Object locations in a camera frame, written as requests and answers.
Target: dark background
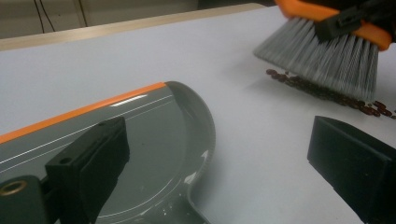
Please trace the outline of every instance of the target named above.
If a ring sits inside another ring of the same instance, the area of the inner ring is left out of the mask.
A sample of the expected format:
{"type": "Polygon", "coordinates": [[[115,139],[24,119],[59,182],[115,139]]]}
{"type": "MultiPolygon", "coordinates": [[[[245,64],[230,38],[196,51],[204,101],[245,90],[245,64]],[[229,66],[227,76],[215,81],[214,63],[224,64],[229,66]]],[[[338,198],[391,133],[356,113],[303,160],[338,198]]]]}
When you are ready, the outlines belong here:
{"type": "Polygon", "coordinates": [[[212,7],[228,7],[246,3],[258,3],[266,7],[275,5],[274,0],[200,0],[198,3],[198,9],[207,9],[212,7]]]}

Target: brush bristles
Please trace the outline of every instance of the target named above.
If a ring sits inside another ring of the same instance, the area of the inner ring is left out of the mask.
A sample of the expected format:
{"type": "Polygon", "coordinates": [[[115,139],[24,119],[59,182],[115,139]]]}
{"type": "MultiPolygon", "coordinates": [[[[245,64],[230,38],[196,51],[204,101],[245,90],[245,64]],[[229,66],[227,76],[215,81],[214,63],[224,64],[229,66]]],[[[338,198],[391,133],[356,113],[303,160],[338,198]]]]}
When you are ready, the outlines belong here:
{"type": "Polygon", "coordinates": [[[354,35],[319,43],[314,23],[294,18],[254,54],[319,86],[371,102],[375,96],[378,47],[354,35]]]}

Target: black plastic piece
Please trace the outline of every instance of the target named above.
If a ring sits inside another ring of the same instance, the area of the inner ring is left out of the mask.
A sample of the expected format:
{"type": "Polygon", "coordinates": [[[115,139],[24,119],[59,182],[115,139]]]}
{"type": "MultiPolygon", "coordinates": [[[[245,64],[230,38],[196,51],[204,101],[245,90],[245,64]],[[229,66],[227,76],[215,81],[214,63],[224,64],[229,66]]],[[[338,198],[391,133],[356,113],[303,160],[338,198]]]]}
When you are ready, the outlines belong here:
{"type": "Polygon", "coordinates": [[[396,149],[336,119],[315,117],[308,159],[364,223],[396,223],[396,149]]]}
{"type": "Polygon", "coordinates": [[[94,223],[129,160],[123,118],[103,121],[46,164],[62,197],[61,222],[94,223]]]}
{"type": "Polygon", "coordinates": [[[358,30],[361,21],[373,23],[396,42],[396,0],[303,0],[303,2],[340,10],[340,13],[315,23],[320,42],[358,30]]]}
{"type": "Polygon", "coordinates": [[[0,223],[50,223],[37,177],[24,175],[1,184],[0,223]]]}
{"type": "Polygon", "coordinates": [[[47,215],[49,223],[54,223],[59,219],[62,213],[62,201],[58,189],[50,186],[48,177],[44,177],[41,181],[41,190],[44,195],[44,202],[46,203],[47,215]]]}
{"type": "Polygon", "coordinates": [[[357,7],[351,7],[327,20],[315,23],[319,41],[328,41],[339,35],[346,35],[361,27],[364,14],[357,7]]]}

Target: brass grommet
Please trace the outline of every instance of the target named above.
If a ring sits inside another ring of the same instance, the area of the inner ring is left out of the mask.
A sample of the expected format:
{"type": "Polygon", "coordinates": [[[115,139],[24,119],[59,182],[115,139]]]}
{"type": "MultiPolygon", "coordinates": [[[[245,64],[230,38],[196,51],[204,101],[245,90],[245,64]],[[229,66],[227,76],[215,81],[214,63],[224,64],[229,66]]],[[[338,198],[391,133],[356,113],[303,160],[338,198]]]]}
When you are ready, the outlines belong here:
{"type": "Polygon", "coordinates": [[[8,196],[14,193],[17,193],[24,188],[26,188],[27,182],[24,180],[17,180],[14,182],[11,182],[2,188],[0,188],[0,196],[8,196]]]}

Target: brush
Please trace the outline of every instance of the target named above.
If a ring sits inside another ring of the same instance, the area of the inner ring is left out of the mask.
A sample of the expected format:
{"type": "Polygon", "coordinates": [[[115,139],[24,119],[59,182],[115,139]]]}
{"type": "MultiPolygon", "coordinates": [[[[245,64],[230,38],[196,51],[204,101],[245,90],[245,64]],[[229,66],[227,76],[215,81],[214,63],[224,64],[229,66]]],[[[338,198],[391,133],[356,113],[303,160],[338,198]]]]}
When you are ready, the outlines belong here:
{"type": "Polygon", "coordinates": [[[372,102],[378,52],[396,39],[396,0],[309,1],[317,3],[276,0],[289,21],[254,54],[321,87],[372,102]]]}

